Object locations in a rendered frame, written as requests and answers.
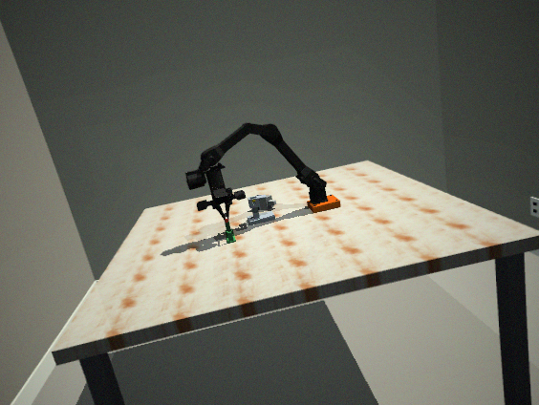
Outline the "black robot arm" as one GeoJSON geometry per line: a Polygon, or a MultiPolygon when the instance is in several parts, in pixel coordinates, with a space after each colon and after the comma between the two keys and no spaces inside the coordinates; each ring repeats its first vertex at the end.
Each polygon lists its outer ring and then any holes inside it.
{"type": "MultiPolygon", "coordinates": [[[[258,125],[244,123],[239,129],[233,132],[222,142],[203,151],[201,154],[201,163],[199,169],[185,172],[189,189],[192,190],[205,186],[205,174],[208,184],[223,181],[221,169],[226,167],[221,163],[218,163],[218,161],[223,157],[226,151],[228,151],[248,134],[260,135],[261,138],[272,144],[282,154],[282,156],[296,170],[298,174],[296,177],[300,180],[300,182],[309,187],[311,203],[317,204],[328,201],[325,190],[327,182],[320,179],[316,172],[305,165],[303,161],[296,156],[288,144],[283,141],[281,133],[274,124],[258,125]],[[217,163],[218,165],[214,166],[217,163]],[[210,170],[208,170],[209,168],[210,170]]],[[[215,189],[215,187],[212,187],[213,189],[211,188],[212,200],[215,200],[216,204],[228,203],[228,198],[233,197],[232,189],[231,187],[225,189],[223,184],[220,186],[221,188],[218,189],[215,189]]]]}

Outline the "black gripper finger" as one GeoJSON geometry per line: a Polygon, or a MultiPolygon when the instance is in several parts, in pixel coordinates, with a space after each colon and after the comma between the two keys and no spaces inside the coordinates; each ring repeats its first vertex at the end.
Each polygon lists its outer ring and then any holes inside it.
{"type": "MultiPolygon", "coordinates": [[[[212,207],[212,208],[213,208],[213,207],[212,207]]],[[[224,220],[226,219],[226,218],[225,218],[225,215],[224,215],[224,212],[223,212],[223,210],[222,210],[222,208],[221,208],[220,205],[217,206],[217,207],[214,207],[213,209],[216,209],[216,210],[221,214],[221,216],[223,217],[224,220]]]]}
{"type": "Polygon", "coordinates": [[[226,206],[226,216],[227,216],[228,220],[229,220],[229,208],[230,208],[230,205],[231,205],[231,204],[232,204],[232,202],[231,202],[231,203],[227,203],[227,204],[225,203],[225,206],[226,206]]]}

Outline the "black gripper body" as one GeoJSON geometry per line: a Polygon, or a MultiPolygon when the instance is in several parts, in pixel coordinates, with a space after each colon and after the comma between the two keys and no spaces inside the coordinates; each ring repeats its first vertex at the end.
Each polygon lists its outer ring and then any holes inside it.
{"type": "MultiPolygon", "coordinates": [[[[225,185],[224,181],[214,183],[214,184],[210,184],[209,185],[210,191],[211,191],[212,187],[215,187],[215,189],[221,188],[220,185],[222,185],[222,184],[223,184],[223,186],[225,185]]],[[[233,197],[228,198],[229,202],[226,202],[226,204],[227,203],[232,203],[232,200],[234,200],[234,199],[239,201],[239,200],[242,200],[242,199],[245,199],[245,198],[246,198],[245,192],[243,190],[239,190],[239,191],[234,192],[233,197]]],[[[209,201],[209,202],[204,200],[204,201],[197,202],[198,211],[205,210],[210,205],[212,205],[213,208],[219,206],[219,204],[216,204],[215,200],[214,201],[212,200],[212,201],[209,201]]]]}

